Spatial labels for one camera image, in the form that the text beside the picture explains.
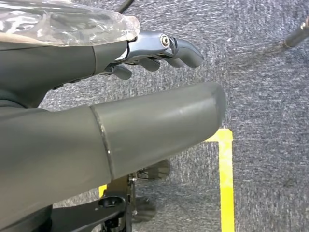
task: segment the black cable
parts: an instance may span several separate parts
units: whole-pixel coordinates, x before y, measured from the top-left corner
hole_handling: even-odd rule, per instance
[[[118,10],[118,12],[119,13],[124,13],[124,11],[127,10],[130,6],[132,5],[135,0],[127,0],[124,3],[123,3]]]

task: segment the plastic wrap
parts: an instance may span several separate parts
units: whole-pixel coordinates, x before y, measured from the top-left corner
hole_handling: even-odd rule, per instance
[[[0,41],[49,46],[93,46],[132,40],[134,16],[69,0],[0,0]]]

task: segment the screw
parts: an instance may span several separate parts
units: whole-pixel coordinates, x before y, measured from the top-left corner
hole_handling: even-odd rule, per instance
[[[170,38],[165,34],[161,35],[160,38],[163,47],[168,48],[170,47]]]
[[[130,180],[130,181],[132,181],[132,182],[135,182],[135,181],[136,181],[137,179],[135,178],[135,177],[130,177],[129,180]]]

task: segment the metal rod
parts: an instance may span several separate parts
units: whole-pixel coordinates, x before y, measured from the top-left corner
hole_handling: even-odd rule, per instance
[[[118,10],[118,12],[123,14],[126,10],[127,10],[129,7],[130,7],[135,0],[126,0],[124,2]]]
[[[284,40],[283,45],[287,48],[295,47],[307,37],[309,37],[309,17],[296,30],[288,35]]]

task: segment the yellow tape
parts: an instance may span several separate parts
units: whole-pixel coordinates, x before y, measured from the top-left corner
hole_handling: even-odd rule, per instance
[[[107,185],[102,185],[99,187],[99,196],[99,198],[102,197],[104,194],[104,191],[107,189]]]
[[[222,232],[234,232],[232,141],[233,133],[229,129],[219,129],[206,140],[218,142],[219,147]]]

